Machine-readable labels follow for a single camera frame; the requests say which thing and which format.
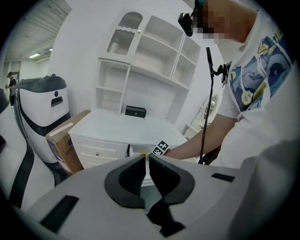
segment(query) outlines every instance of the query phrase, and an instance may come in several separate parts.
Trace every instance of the ceiling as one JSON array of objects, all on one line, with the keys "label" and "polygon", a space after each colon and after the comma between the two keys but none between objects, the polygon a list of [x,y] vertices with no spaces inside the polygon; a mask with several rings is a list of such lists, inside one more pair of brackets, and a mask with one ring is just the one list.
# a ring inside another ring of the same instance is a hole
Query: ceiling
[{"label": "ceiling", "polygon": [[65,0],[42,0],[18,23],[12,32],[6,60],[49,58],[55,38],[71,7]]}]

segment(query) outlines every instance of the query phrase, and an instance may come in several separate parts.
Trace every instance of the white t-shirt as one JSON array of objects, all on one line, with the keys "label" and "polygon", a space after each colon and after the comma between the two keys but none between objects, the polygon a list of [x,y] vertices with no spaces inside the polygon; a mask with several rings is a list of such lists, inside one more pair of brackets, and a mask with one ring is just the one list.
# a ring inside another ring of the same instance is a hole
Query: white t-shirt
[{"label": "white t-shirt", "polygon": [[244,159],[257,156],[281,140],[297,137],[300,118],[291,110],[296,102],[289,101],[291,94],[294,101],[299,100],[296,65],[279,27],[266,12],[259,11],[245,44],[232,61],[218,111],[238,122],[210,165],[240,168]]}]

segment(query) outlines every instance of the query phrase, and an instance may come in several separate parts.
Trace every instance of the cabinet door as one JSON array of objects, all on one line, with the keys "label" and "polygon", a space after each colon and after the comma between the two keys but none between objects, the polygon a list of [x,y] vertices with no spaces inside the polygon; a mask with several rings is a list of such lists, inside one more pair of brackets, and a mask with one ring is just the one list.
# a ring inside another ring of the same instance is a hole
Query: cabinet door
[{"label": "cabinet door", "polygon": [[100,58],[132,64],[150,15],[124,8],[112,24]]}]

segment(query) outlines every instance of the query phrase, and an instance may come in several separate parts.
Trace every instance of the drawer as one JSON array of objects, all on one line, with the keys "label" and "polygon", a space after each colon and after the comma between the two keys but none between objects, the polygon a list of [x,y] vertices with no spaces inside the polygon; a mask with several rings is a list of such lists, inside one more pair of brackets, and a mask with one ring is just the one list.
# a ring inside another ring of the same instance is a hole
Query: drawer
[{"label": "drawer", "polygon": [[80,160],[80,162],[81,162],[84,169],[87,169],[87,168],[90,168],[90,167],[95,167],[95,166],[102,165],[102,164],[105,164],[105,163],[110,163],[112,161],[112,160],[107,160],[107,159],[94,160],[94,159],[82,158],[82,157],[80,157],[79,160]]},{"label": "drawer", "polygon": [[71,136],[72,143],[79,158],[117,160],[125,158],[126,144],[94,141]]}]

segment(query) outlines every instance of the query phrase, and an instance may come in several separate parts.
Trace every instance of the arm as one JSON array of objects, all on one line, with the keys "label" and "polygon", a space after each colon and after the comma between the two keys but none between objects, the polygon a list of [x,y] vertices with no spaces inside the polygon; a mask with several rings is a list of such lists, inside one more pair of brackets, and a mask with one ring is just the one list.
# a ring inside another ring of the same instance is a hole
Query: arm
[{"label": "arm", "polygon": [[[203,153],[208,153],[222,144],[227,133],[234,127],[236,118],[217,114],[213,122],[206,127]],[[184,144],[168,151],[165,156],[176,159],[195,158],[200,155],[202,133],[199,132]]]}]

